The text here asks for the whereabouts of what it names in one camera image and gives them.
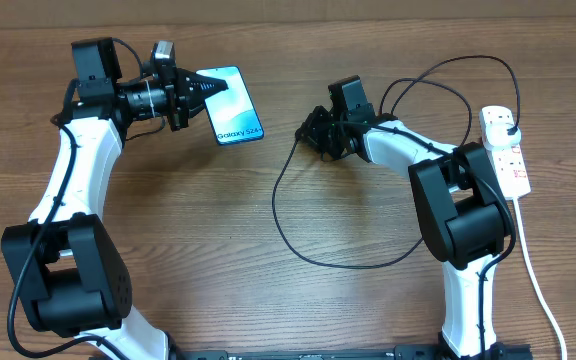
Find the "blue Galaxy smartphone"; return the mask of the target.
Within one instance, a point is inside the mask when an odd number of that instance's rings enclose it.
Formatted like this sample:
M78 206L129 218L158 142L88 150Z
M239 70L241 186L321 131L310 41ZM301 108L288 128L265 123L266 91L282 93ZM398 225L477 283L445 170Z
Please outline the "blue Galaxy smartphone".
M199 75L224 80L227 90L209 97L205 104L219 145L261 140L264 130L237 66L198 70Z

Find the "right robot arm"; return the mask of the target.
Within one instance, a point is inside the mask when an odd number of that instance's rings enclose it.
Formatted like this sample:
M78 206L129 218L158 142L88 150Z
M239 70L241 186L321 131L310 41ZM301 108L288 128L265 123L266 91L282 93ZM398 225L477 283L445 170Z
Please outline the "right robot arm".
M334 160L356 154L409 180L421 239L442 264L445 320L437 357L505 358L492 324L493 279L516 230L484 147L433 141L376 112L358 76L328 90L332 107L315 107L295 140Z

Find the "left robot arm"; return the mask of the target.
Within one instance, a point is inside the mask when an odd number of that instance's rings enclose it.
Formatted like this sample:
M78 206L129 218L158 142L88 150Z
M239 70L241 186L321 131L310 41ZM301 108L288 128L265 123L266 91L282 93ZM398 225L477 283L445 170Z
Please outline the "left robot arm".
M104 202L134 122L161 118L183 129L227 83L179 68L169 41L124 81L118 45L106 37L72 46L77 75L52 118L60 149L49 184L29 220L1 239L14 283L7 318L23 311L64 348L87 343L108 359L178 359L172 337L134 306L128 269L102 222Z

